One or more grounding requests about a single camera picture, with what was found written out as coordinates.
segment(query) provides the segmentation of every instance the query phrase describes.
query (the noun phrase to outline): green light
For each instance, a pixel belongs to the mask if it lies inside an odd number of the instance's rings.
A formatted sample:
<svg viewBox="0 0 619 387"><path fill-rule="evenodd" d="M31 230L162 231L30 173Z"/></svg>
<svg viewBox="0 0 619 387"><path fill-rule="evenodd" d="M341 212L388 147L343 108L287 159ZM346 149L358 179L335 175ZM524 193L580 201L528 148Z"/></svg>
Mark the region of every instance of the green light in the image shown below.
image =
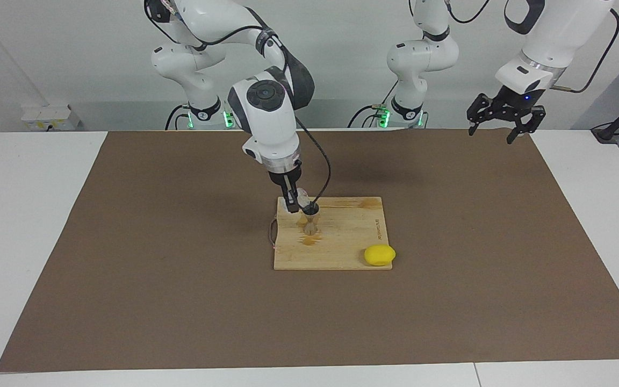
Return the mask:
<svg viewBox="0 0 619 387"><path fill-rule="evenodd" d="M233 127L235 125L235 120L233 119L233 115L224 110L224 122L226 123L226 129Z"/></svg>
<svg viewBox="0 0 619 387"><path fill-rule="evenodd" d="M391 112L389 112L388 110L383 110L383 113L381 113L381 120L379 120L379 126L388 127L388 120L390 119Z"/></svg>

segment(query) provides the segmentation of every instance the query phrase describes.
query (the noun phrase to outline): table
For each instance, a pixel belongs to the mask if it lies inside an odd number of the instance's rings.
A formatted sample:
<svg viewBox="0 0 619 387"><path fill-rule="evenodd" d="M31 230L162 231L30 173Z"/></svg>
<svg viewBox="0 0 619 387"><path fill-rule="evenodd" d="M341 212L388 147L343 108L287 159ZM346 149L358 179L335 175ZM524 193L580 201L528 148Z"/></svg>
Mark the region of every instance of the table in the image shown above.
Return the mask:
<svg viewBox="0 0 619 387"><path fill-rule="evenodd" d="M0 355L105 135L0 134ZM589 132L541 131L532 137L619 287L619 149L600 145ZM32 156L17 152L23 147ZM384 385L393 382L484 387L619 385L619 360L0 375L0 385Z"/></svg>

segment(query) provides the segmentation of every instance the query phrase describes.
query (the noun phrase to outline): brown table surface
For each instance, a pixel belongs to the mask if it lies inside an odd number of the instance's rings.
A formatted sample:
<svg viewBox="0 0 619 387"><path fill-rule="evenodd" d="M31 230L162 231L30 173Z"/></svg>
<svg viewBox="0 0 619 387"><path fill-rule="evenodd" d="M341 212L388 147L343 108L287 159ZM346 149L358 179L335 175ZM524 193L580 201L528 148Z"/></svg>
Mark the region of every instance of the brown table surface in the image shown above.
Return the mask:
<svg viewBox="0 0 619 387"><path fill-rule="evenodd" d="M0 372L619 359L619 290L529 137L318 132L383 197L391 271L274 271L241 132L116 132ZM300 186L326 169L303 137Z"/></svg>

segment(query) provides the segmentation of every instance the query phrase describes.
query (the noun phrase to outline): lemon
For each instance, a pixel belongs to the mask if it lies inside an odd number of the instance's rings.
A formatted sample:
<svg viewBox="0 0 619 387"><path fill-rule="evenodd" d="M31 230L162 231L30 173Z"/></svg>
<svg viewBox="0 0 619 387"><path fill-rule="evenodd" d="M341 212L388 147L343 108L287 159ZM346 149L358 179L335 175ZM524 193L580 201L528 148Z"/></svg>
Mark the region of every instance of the lemon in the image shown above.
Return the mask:
<svg viewBox="0 0 619 387"><path fill-rule="evenodd" d="M364 260L371 266L386 266L395 259L395 250L389 245L374 245L364 250Z"/></svg>

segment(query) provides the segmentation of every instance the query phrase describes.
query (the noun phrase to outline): wooden cutting board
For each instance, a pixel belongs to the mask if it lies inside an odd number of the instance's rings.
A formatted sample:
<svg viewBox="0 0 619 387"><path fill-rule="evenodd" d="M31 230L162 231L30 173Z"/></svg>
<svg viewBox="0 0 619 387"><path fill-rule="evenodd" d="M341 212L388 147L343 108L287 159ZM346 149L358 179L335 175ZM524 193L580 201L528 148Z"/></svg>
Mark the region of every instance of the wooden cutting board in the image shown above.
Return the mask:
<svg viewBox="0 0 619 387"><path fill-rule="evenodd" d="M364 250L388 245L381 198L320 198L319 231L305 235L307 218L288 213L277 201L278 236L274 270L391 270L364 261Z"/></svg>

